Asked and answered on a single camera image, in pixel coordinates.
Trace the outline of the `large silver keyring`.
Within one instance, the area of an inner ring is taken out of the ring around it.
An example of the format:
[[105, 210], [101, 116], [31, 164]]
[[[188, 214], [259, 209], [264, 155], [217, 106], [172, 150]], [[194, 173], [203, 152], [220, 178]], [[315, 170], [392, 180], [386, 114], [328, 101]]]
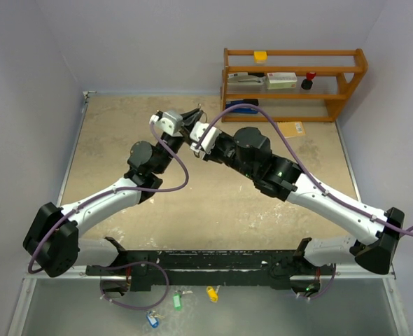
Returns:
[[197, 107], [198, 107], [198, 110], [199, 110], [199, 121], [202, 121], [203, 123], [207, 123], [208, 122], [207, 113], [203, 110], [201, 104], [198, 104]]

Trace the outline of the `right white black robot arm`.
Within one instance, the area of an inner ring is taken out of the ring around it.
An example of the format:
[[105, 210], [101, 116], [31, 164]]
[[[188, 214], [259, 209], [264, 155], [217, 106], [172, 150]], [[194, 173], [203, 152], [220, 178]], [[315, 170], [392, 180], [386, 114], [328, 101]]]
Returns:
[[402, 211], [376, 209], [308, 177], [299, 164], [273, 154], [270, 140], [255, 127], [230, 136], [202, 126], [200, 134], [199, 150], [205, 161], [224, 164], [252, 180], [262, 194], [306, 208], [347, 231], [345, 237], [303, 239], [293, 261], [298, 272], [356, 263], [375, 274], [389, 273], [399, 241], [396, 229], [405, 217]]

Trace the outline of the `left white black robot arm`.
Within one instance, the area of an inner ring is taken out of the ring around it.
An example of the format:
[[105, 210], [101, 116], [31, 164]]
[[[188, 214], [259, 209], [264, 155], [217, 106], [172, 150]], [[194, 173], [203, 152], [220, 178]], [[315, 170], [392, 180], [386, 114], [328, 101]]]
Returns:
[[73, 266], [100, 267], [110, 274], [123, 272], [127, 251], [114, 238], [84, 239], [84, 234], [156, 193], [172, 193], [187, 186], [188, 169], [177, 153], [183, 144], [193, 142], [193, 130], [203, 113], [200, 107], [182, 114], [158, 111], [149, 123], [157, 143], [136, 142], [122, 177], [79, 201], [41, 206], [22, 243], [31, 257], [28, 273], [45, 272], [54, 278]]

